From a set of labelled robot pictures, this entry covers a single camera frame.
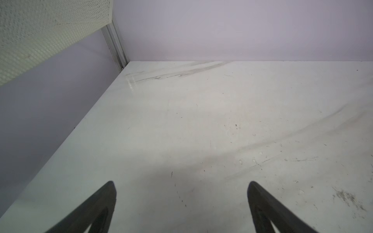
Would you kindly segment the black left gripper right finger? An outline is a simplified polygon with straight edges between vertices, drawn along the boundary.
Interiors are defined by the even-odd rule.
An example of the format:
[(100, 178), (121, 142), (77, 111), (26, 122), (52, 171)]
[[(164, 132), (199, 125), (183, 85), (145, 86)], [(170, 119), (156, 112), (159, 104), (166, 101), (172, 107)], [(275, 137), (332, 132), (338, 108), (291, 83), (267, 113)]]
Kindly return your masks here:
[(255, 181), (249, 183), (247, 198), (257, 233), (315, 233), (316, 231), (299, 219)]

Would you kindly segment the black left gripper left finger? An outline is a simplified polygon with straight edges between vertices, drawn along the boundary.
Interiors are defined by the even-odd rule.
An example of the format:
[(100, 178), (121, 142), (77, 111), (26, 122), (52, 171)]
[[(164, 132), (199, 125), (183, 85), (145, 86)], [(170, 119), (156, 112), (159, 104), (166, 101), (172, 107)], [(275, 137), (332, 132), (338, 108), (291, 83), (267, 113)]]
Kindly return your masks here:
[(116, 205), (117, 191), (108, 181), (48, 233), (107, 233)]

